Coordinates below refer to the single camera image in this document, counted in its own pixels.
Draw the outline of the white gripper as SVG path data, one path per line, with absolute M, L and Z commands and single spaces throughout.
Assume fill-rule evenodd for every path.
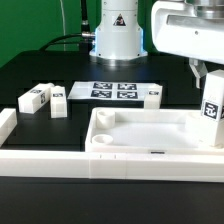
M 224 0 L 157 0 L 151 29 L 158 51 L 190 58 L 197 88 L 208 73 L 203 61 L 224 64 Z

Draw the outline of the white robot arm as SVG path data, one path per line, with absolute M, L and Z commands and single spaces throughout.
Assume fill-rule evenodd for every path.
M 101 1 L 93 61 L 116 66 L 147 56 L 137 13 L 138 0 Z M 224 0 L 157 0 L 151 34 L 158 51 L 187 57 L 201 78 L 207 74 L 206 62 L 224 64 Z

